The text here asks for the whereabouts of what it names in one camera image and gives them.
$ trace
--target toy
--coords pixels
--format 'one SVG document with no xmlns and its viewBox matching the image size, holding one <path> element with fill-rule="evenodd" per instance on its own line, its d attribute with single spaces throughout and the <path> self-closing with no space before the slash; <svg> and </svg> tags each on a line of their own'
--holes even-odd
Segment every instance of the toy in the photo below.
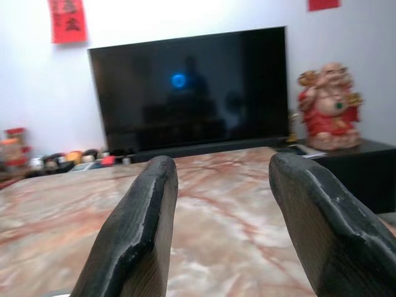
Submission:
<svg viewBox="0 0 396 297">
<path fill-rule="evenodd" d="M 115 156 L 107 156 L 102 159 L 101 164 L 104 167 L 110 167 L 110 166 L 113 166 L 115 162 L 116 162 Z"/>
<path fill-rule="evenodd" d="M 6 139 L 1 141 L 0 145 L 7 166 L 23 166 L 26 164 L 27 160 L 18 139 Z"/>
<path fill-rule="evenodd" d="M 299 108 L 308 129 L 308 145 L 319 150 L 355 147 L 361 143 L 353 122 L 359 121 L 362 99 L 352 93 L 353 81 L 348 69 L 330 63 L 320 73 L 307 71 L 298 82 L 305 87 L 299 96 Z"/>
<path fill-rule="evenodd" d="M 44 168 L 44 159 L 45 156 L 39 155 L 35 156 L 29 161 L 29 167 L 32 171 L 40 171 Z"/>
<path fill-rule="evenodd" d="M 78 165 L 81 163 L 82 152 L 79 150 L 74 150 L 68 153 L 65 158 L 66 161 L 73 161 L 75 165 Z"/>
<path fill-rule="evenodd" d="M 97 159 L 97 157 L 98 157 L 98 150 L 95 150 L 95 149 L 86 150 L 82 154 L 81 162 L 82 163 L 90 163 L 90 162 L 95 161 Z"/>
<path fill-rule="evenodd" d="M 25 146 L 25 128 L 8 129 L 5 132 L 8 139 L 15 138 L 20 145 Z"/>
</svg>

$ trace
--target white wall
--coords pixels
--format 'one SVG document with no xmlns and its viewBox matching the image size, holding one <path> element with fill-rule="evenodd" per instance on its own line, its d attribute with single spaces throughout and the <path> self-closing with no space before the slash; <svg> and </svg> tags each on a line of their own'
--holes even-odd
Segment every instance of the white wall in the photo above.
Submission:
<svg viewBox="0 0 396 297">
<path fill-rule="evenodd" d="M 342 2 L 307 13 L 306 0 L 85 0 L 89 42 L 56 46 L 47 1 L 0 0 L 0 129 L 29 128 L 36 153 L 101 147 L 88 48 L 287 25 L 291 105 L 301 72 L 344 62 L 366 99 L 363 135 L 396 145 L 396 1 Z"/>
</svg>

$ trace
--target figurine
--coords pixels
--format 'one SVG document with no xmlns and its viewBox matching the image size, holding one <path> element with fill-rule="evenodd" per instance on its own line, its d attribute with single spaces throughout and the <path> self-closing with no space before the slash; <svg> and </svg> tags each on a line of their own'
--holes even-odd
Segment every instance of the figurine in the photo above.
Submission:
<svg viewBox="0 0 396 297">
<path fill-rule="evenodd" d="M 73 161 L 75 165 L 81 163 L 82 152 L 80 150 L 73 150 L 72 152 L 66 154 L 66 161 Z"/>
<path fill-rule="evenodd" d="M 34 158 L 30 159 L 29 166 L 32 171 L 40 171 L 44 168 L 44 161 L 43 159 L 45 156 L 39 155 L 35 156 Z"/>
<path fill-rule="evenodd" d="M 45 160 L 45 169 L 47 169 L 49 172 L 55 173 L 55 171 L 58 169 L 58 164 L 55 160 L 48 158 Z"/>
<path fill-rule="evenodd" d="M 298 113 L 295 113 L 294 110 L 289 110 L 289 138 L 286 140 L 288 143 L 294 143 L 298 140 L 294 127 L 296 118 L 298 118 Z"/>
<path fill-rule="evenodd" d="M 340 63 L 330 63 L 320 73 L 307 71 L 298 82 L 305 87 L 299 108 L 308 129 L 307 144 L 319 150 L 355 147 L 361 143 L 353 122 L 359 121 L 362 99 L 352 93 L 352 77 Z"/>
<path fill-rule="evenodd" d="M 0 150 L 7 166 L 23 166 L 27 162 L 22 146 L 16 138 L 0 141 Z"/>
</svg>

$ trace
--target statue's hand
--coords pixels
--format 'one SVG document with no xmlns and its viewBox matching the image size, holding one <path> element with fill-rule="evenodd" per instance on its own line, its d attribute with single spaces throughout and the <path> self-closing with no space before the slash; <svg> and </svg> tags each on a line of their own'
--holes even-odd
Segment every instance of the statue's hand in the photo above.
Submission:
<svg viewBox="0 0 396 297">
<path fill-rule="evenodd" d="M 346 96 L 349 106 L 360 106 L 363 104 L 363 99 L 359 93 L 350 93 Z"/>
<path fill-rule="evenodd" d="M 311 108 L 316 98 L 316 92 L 317 91 L 315 87 L 309 88 L 307 90 L 305 94 L 306 97 L 299 104 L 299 108 L 301 111 L 307 111 Z"/>
</svg>

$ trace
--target colorful figurine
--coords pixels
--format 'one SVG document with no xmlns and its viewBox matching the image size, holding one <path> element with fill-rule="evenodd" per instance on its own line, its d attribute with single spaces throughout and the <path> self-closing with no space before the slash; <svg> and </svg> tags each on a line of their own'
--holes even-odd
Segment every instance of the colorful figurine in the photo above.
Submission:
<svg viewBox="0 0 396 297">
<path fill-rule="evenodd" d="M 298 140 L 297 133 L 295 132 L 295 121 L 298 118 L 298 113 L 294 110 L 289 110 L 289 138 L 286 142 L 292 144 Z"/>
<path fill-rule="evenodd" d="M 68 153 L 65 158 L 66 161 L 73 161 L 75 165 L 78 165 L 81 163 L 82 152 L 80 150 L 73 150 Z"/>
<path fill-rule="evenodd" d="M 308 129 L 307 144 L 319 150 L 355 147 L 361 143 L 353 122 L 359 121 L 362 99 L 352 93 L 352 77 L 339 63 L 331 63 L 320 73 L 307 71 L 298 82 L 305 87 L 299 108 Z"/>
</svg>

